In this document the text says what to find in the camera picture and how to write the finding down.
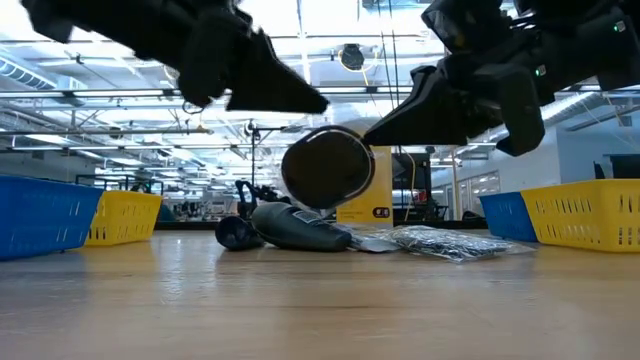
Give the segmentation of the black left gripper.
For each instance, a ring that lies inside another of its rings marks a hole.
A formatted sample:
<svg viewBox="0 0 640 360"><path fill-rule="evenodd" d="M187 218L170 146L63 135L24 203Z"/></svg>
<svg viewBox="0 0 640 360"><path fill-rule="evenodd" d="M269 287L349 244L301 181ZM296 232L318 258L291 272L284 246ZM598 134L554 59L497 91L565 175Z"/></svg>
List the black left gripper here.
<svg viewBox="0 0 640 360"><path fill-rule="evenodd" d="M49 39L68 43L79 28L132 49L140 59L181 66L179 89L198 107L226 89L241 21L204 13L230 10L235 0L19 1L34 31Z"/></svg>

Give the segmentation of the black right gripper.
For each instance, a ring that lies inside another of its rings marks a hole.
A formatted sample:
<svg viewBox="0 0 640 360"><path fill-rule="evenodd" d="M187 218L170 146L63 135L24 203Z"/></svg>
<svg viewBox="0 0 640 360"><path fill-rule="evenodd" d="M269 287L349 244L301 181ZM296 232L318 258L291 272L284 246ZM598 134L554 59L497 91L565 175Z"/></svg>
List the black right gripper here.
<svg viewBox="0 0 640 360"><path fill-rule="evenodd" d="M500 108L508 136L496 147L521 156L544 135L540 106L594 77L600 89L640 85L640 9L541 12L509 22L511 37L483 52L452 53L439 72L463 98Z"/></svg>

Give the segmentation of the clear plastic toiletry packet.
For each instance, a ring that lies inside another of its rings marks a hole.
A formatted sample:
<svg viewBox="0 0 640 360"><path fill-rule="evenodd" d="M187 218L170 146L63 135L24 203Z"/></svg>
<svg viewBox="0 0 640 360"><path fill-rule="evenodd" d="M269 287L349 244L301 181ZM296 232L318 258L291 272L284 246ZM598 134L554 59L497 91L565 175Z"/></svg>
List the clear plastic toiletry packet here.
<svg viewBox="0 0 640 360"><path fill-rule="evenodd" d="M404 250L455 263L534 252L535 248L491 237L427 226L394 228L389 238Z"/></svg>
<svg viewBox="0 0 640 360"><path fill-rule="evenodd" d="M364 253L391 253L401 250L401 246L392 239L390 228L378 228L364 225L341 225L341 229L351 234L350 249Z"/></svg>

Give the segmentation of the dark grey handheld device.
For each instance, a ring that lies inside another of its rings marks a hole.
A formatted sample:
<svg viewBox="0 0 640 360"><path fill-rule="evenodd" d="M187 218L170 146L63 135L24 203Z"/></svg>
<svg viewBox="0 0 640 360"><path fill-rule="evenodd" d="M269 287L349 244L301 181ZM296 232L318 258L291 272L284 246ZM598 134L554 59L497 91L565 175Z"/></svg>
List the dark grey handheld device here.
<svg viewBox="0 0 640 360"><path fill-rule="evenodd" d="M352 235L296 206L271 202L259 205L251 223L269 244L281 249L313 252L346 251Z"/></svg>

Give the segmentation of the blue plastic basket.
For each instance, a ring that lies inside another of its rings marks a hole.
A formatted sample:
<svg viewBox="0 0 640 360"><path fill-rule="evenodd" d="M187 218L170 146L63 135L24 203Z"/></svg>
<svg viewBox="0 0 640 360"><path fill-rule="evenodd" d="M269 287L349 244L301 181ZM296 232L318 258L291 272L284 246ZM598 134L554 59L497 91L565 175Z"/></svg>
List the blue plastic basket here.
<svg viewBox="0 0 640 360"><path fill-rule="evenodd" d="M537 236L520 192L480 197L489 232L496 237L536 242Z"/></svg>
<svg viewBox="0 0 640 360"><path fill-rule="evenodd" d="M82 247L102 193L83 185L0 176L0 261Z"/></svg>

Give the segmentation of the black computer monitor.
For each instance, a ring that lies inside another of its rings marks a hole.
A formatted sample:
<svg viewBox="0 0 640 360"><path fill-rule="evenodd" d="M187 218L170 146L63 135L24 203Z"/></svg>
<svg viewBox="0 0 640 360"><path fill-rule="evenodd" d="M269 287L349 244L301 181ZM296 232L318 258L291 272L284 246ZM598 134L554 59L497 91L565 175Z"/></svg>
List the black computer monitor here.
<svg viewBox="0 0 640 360"><path fill-rule="evenodd" d="M596 179L640 179L640 154L605 155L593 167Z"/></svg>

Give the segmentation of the yellow plastic basket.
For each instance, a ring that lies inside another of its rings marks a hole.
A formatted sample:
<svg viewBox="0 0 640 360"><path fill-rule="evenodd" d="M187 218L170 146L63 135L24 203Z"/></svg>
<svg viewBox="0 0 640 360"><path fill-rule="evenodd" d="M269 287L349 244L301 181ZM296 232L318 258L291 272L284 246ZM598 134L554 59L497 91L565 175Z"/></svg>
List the yellow plastic basket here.
<svg viewBox="0 0 640 360"><path fill-rule="evenodd" d="M640 179L604 179L523 190L542 244L640 253Z"/></svg>
<svg viewBox="0 0 640 360"><path fill-rule="evenodd" d="M94 214L85 246L113 246L149 240L162 204L159 195L105 191Z"/></svg>

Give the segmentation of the dark blue toiletry tube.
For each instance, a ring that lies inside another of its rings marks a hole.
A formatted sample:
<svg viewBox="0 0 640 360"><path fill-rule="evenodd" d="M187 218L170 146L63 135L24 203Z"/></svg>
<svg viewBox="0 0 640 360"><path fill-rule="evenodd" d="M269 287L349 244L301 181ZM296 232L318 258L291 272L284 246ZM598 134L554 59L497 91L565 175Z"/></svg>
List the dark blue toiletry tube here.
<svg viewBox="0 0 640 360"><path fill-rule="evenodd" d="M215 237L229 251L247 251L265 245L252 222L239 216L223 218L216 226Z"/></svg>

